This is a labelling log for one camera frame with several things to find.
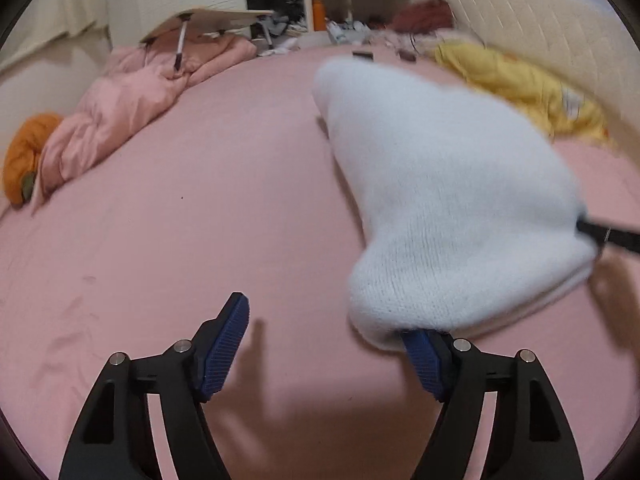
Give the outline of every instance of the bed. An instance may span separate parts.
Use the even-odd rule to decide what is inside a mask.
[[[513,27],[522,27],[520,43],[509,27],[500,32],[507,22],[496,0],[488,7],[460,0],[466,17],[450,1],[485,41],[593,93],[618,121],[613,136],[634,156],[632,125],[640,118],[631,97],[640,79],[621,70],[624,78],[609,80],[598,64],[609,54],[592,49],[605,81],[594,84],[588,68],[577,68],[583,57],[572,50],[574,40],[565,36],[567,49],[551,55],[545,27],[552,21],[543,16],[536,26],[547,42],[525,44],[529,29],[519,12],[537,9],[534,0],[500,0],[511,4]],[[633,40],[602,3],[558,0],[547,8],[575,5],[586,20],[602,20],[614,40],[611,62],[623,59],[621,48],[629,64],[638,63]],[[252,321],[224,390],[205,406],[232,477],[411,476],[438,405],[402,356],[373,351],[348,325],[346,280],[362,233],[310,95],[318,66],[351,50],[309,49],[233,67],[189,89],[33,217],[24,210],[1,219],[0,456],[21,468],[20,480],[57,477],[73,424],[110,354],[163,351],[215,317],[234,290],[249,297]],[[376,62],[408,66],[390,50],[373,51]],[[426,60],[411,70],[460,84]],[[618,83],[620,99],[610,94]],[[628,158],[575,142],[556,147],[595,217],[640,224],[640,176]],[[599,308],[583,285],[475,341],[485,352],[536,352],[589,480],[638,474],[640,260],[627,258],[626,265],[635,285],[624,308]],[[151,405],[161,469],[171,479],[158,403]],[[479,477],[486,452],[490,399],[486,407],[469,479]]]

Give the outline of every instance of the padded headboard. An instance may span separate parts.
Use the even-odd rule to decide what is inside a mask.
[[[461,27],[591,93],[640,145],[640,50],[607,0],[447,0]]]

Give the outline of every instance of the white sock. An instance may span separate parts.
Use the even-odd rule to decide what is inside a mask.
[[[590,273],[576,179],[509,105],[343,58],[318,71],[314,98],[362,216],[350,318],[369,342],[495,328]]]

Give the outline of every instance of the white curtain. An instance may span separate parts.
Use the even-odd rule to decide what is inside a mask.
[[[60,36],[107,25],[106,0],[33,0],[0,50],[0,70]]]

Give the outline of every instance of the pink comforter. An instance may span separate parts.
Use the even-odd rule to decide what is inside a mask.
[[[182,66],[174,70],[178,31],[144,46],[116,49],[105,73],[88,89],[76,112],[47,141],[31,200],[35,211],[57,188],[107,158],[168,110],[188,87],[255,57],[241,36],[212,40],[188,36]]]

